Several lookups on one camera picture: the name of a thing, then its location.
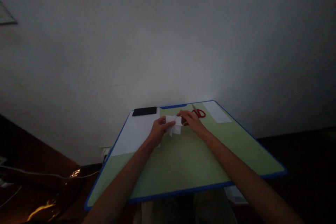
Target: forearm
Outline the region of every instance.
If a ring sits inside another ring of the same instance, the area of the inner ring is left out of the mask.
[[[253,209],[266,223],[303,223],[274,190],[210,132],[202,139]]]
[[[118,218],[154,148],[155,146],[148,140],[141,145],[98,198],[83,224],[110,224]]]

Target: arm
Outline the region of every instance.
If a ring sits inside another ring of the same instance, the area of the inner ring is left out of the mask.
[[[117,220],[147,160],[161,142],[165,130],[175,124],[175,122],[163,124],[165,119],[166,117],[161,117],[154,121],[148,138],[98,198],[82,224],[110,224]]]
[[[197,115],[180,111],[191,129],[207,144],[227,175],[266,223],[303,223],[287,203],[249,166],[209,132]]]

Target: cable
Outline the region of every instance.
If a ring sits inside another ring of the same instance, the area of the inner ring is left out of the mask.
[[[18,190],[17,190],[17,191],[16,191],[16,192],[15,192],[15,193],[8,199],[8,200],[6,200],[5,203],[3,203],[3,204],[0,206],[0,208],[3,207],[8,201],[10,201],[11,198],[13,198],[13,197],[20,191],[21,187],[22,187],[22,186],[20,186],[19,189],[18,189]]]
[[[80,176],[62,177],[62,176],[60,176],[60,175],[58,175],[58,174],[50,174],[50,173],[34,173],[34,172],[24,171],[24,170],[21,170],[21,169],[18,169],[18,168],[13,168],[13,167],[3,166],[3,165],[0,165],[0,167],[7,168],[7,169],[10,169],[10,170],[15,170],[15,171],[22,172],[22,173],[26,173],[26,174],[42,175],[42,176],[54,176],[54,177],[58,177],[58,178],[61,178],[61,179],[72,179],[72,178],[78,178],[78,179],[80,178],[80,179],[82,179],[82,178],[85,178],[85,177],[90,177],[90,176],[92,176],[92,175],[94,175],[94,174],[100,172],[100,170],[99,170],[99,171],[96,171],[96,172],[94,172],[94,173],[92,173],[92,174],[90,174],[90,175],[83,176],[83,177],[80,177]]]

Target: blue table edge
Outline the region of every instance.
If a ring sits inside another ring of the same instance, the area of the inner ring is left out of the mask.
[[[216,102],[215,100],[208,100],[208,101],[199,101],[199,102],[195,102],[195,103],[203,103],[203,102]],[[165,107],[160,107],[161,109],[173,109],[173,108],[177,108],[177,107],[185,107],[187,106],[188,104],[195,104],[195,103],[186,103],[186,104],[180,104],[180,105],[173,105],[173,106],[165,106]],[[276,172],[276,173],[271,173],[271,174],[267,174],[267,175],[262,175],[261,178],[263,179],[268,179],[268,178],[272,178],[272,177],[279,177],[279,176],[284,176],[286,174],[288,174],[288,170],[287,168],[281,163],[279,162],[273,155],[272,153],[270,153],[261,143],[259,143],[259,141],[257,139],[255,139],[250,132],[248,132],[232,115],[230,115],[229,112],[227,112],[221,105],[219,105],[218,102],[216,102],[218,104],[218,106],[220,106],[226,113],[228,113],[229,116],[232,117],[233,120],[235,120],[236,123],[238,123],[240,125],[240,127],[242,127],[262,148],[265,149],[265,151],[267,151],[268,154],[270,154],[284,169],[284,171],[279,171],[279,172]],[[116,144],[116,142],[118,141],[119,139],[119,136],[122,132],[122,130],[124,129],[124,126],[127,122],[127,119],[124,123],[124,125],[122,126],[121,128],[121,131],[117,137],[117,140],[115,141],[113,147],[111,148],[109,154],[108,154],[108,158],[106,159],[105,163],[103,164],[103,167],[101,168],[100,172],[99,172],[99,175],[98,175],[98,178],[96,179],[96,181],[94,182],[94,185],[88,195],[88,197],[86,198],[86,201],[85,201],[85,204],[84,204],[84,210],[85,211],[89,211],[92,206],[87,206],[88,205],[88,201],[89,201],[89,198],[91,196],[91,193],[92,191],[94,190],[95,186],[96,186],[96,183],[97,181],[99,180],[99,177],[105,167],[105,164],[107,163],[108,159],[110,158],[110,155],[113,151],[113,148]],[[205,191],[205,190],[210,190],[210,189],[215,189],[215,188],[219,188],[219,187],[227,187],[227,186],[232,186],[234,185],[234,183],[232,181],[227,181],[227,182],[224,182],[224,183],[219,183],[219,184],[212,184],[212,185],[206,185],[206,186],[201,186],[201,187],[195,187],[195,188],[189,188],[189,189],[184,189],[184,190],[179,190],[179,191],[174,191],[174,192],[166,192],[166,193],[163,193],[163,194],[156,194],[156,195],[151,195],[151,196],[146,196],[146,197],[140,197],[140,198],[134,198],[134,199],[129,199],[127,201],[127,203],[136,203],[136,202],[142,202],[142,201],[148,201],[148,200],[153,200],[153,199],[156,199],[156,198],[163,198],[163,197],[168,197],[168,196],[175,196],[175,195],[179,195],[179,194],[184,194],[184,193],[195,193],[195,192],[198,192],[198,191]]]

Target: white wall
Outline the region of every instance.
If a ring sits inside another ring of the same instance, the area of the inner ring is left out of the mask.
[[[0,114],[80,165],[129,111],[215,99],[255,137],[336,124],[335,0],[1,0]]]

